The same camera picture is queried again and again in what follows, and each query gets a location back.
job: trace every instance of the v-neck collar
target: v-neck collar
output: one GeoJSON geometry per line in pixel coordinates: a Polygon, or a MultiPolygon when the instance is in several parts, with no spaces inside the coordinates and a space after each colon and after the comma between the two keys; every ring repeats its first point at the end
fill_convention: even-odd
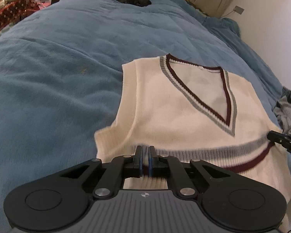
{"type": "Polygon", "coordinates": [[[228,132],[232,136],[234,136],[235,135],[235,121],[236,121],[237,109],[236,109],[236,101],[235,101],[234,95],[233,95],[232,91],[230,90],[229,81],[228,81],[228,73],[226,71],[224,71],[222,69],[222,67],[201,66],[201,65],[198,65],[198,64],[195,64],[192,62],[180,60],[180,59],[172,56],[170,53],[168,55],[166,55],[165,57],[161,57],[161,58],[164,59],[163,60],[164,67],[167,69],[167,71],[164,72],[162,64],[161,64],[162,71],[168,77],[168,79],[171,80],[172,84],[174,84],[178,88],[176,83],[173,81],[173,80],[175,80],[181,86],[182,89],[181,88],[178,88],[178,89],[185,95],[185,97],[190,101],[190,99],[188,98],[188,95],[189,95],[191,98],[193,98],[196,101],[196,103],[198,103],[197,105],[193,104],[193,106],[197,110],[206,114],[216,124],[218,124],[217,120],[219,120],[219,123],[221,123],[224,127],[222,127],[222,125],[220,125],[220,124],[218,126],[220,126],[221,128],[224,128],[224,130],[226,132],[228,132]],[[176,63],[186,63],[186,64],[194,65],[194,66],[197,66],[197,67],[209,70],[209,71],[218,71],[220,73],[222,84],[223,84],[223,90],[224,90],[225,97],[226,97],[226,103],[227,103],[227,117],[226,117],[226,119],[224,119],[217,111],[215,111],[213,108],[211,108],[209,105],[207,105],[204,101],[202,101],[196,94],[194,94],[183,83],[183,81],[177,76],[175,71],[170,66],[170,60],[175,61],[176,63]]]}

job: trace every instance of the maroon stripe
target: maroon stripe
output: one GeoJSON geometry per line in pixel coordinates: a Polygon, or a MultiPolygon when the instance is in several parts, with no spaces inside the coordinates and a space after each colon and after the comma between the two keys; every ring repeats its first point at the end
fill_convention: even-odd
{"type": "Polygon", "coordinates": [[[226,125],[230,126],[230,118],[231,118],[231,113],[232,113],[232,104],[230,102],[230,94],[227,91],[227,86],[226,86],[226,81],[225,81],[225,77],[224,77],[224,71],[221,68],[220,69],[220,75],[221,75],[221,79],[223,82],[223,90],[225,93],[225,98],[226,98],[226,105],[227,105],[227,114],[226,114],[226,125]]]}
{"type": "Polygon", "coordinates": [[[269,153],[269,150],[275,145],[274,142],[269,142],[266,149],[258,155],[255,159],[246,162],[244,164],[238,165],[238,166],[230,166],[230,167],[224,167],[224,169],[235,172],[235,173],[240,173],[244,171],[248,171],[251,168],[255,167],[258,163],[260,163],[266,155],[269,153]]]}
{"type": "Polygon", "coordinates": [[[175,78],[175,80],[197,101],[200,103],[200,105],[202,105],[205,109],[208,109],[212,114],[214,114],[219,120],[221,120],[223,123],[225,123],[227,126],[230,126],[230,118],[231,118],[231,102],[230,102],[230,95],[227,91],[227,86],[226,86],[226,81],[225,81],[225,77],[224,77],[224,71],[222,69],[222,67],[208,67],[208,66],[201,66],[198,64],[194,64],[185,60],[180,60],[174,56],[172,56],[170,53],[166,55],[166,65],[167,68],[169,70],[169,72],[171,73],[171,75],[175,78]],[[178,62],[183,62],[183,63],[188,63],[191,65],[195,65],[195,66],[199,66],[199,67],[203,67],[205,69],[210,69],[210,70],[217,70],[220,71],[220,75],[221,75],[221,79],[222,79],[222,83],[223,83],[223,89],[224,89],[224,93],[225,93],[225,97],[226,97],[226,103],[227,103],[227,119],[224,120],[224,118],[218,113],[216,112],[212,107],[208,106],[206,103],[204,103],[196,94],[194,94],[184,83],[182,80],[180,80],[180,78],[177,76],[177,74],[175,73],[175,71],[171,68],[170,64],[169,64],[169,60],[175,60],[178,62]]]}

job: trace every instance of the patterned tablecloth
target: patterned tablecloth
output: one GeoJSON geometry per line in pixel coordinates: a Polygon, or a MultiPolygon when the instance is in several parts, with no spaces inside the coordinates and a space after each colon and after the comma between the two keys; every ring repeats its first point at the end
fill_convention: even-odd
{"type": "Polygon", "coordinates": [[[0,31],[9,23],[19,20],[19,17],[30,15],[30,12],[40,10],[36,0],[16,0],[0,9],[0,31]]]}

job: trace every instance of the bed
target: bed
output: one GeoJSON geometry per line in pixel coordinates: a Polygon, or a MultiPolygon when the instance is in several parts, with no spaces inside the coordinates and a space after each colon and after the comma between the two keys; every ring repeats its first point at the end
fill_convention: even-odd
{"type": "Polygon", "coordinates": [[[235,22],[185,0],[137,7],[61,0],[0,37],[0,233],[3,200],[18,185],[94,158],[93,134],[115,119],[121,65],[172,55],[250,81],[269,118],[282,85],[239,38],[235,22]]]}

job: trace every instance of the wall outlet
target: wall outlet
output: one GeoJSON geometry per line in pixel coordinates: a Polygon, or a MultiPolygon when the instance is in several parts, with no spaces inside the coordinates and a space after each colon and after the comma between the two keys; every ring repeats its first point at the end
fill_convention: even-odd
{"type": "Polygon", "coordinates": [[[241,15],[244,12],[244,9],[239,7],[239,6],[235,6],[235,8],[233,9],[233,11],[235,11],[236,13],[238,13],[239,15],[241,15]]]}

